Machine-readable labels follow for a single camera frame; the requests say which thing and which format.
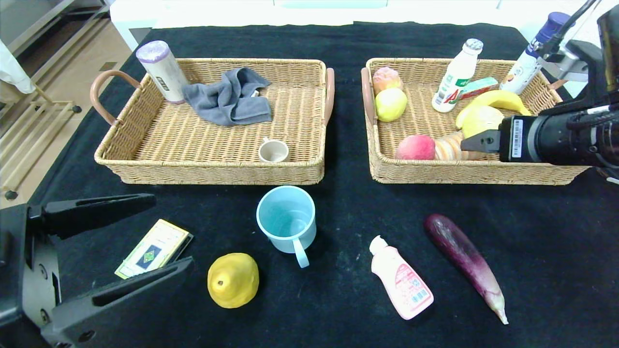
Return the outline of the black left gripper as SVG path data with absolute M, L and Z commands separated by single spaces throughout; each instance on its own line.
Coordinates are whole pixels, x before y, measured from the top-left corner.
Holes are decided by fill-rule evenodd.
M 58 259 L 48 235 L 64 240 L 156 205 L 139 193 L 53 201 L 1 210 L 0 343 L 3 348 L 159 348 L 194 271 L 190 256 L 60 301 Z

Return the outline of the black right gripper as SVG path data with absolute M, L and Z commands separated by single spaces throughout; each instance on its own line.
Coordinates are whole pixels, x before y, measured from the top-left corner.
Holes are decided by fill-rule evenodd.
M 573 126 L 574 113 L 513 116 L 499 130 L 485 130 L 460 143 L 462 151 L 500 153 L 501 161 L 591 165 L 592 128 Z

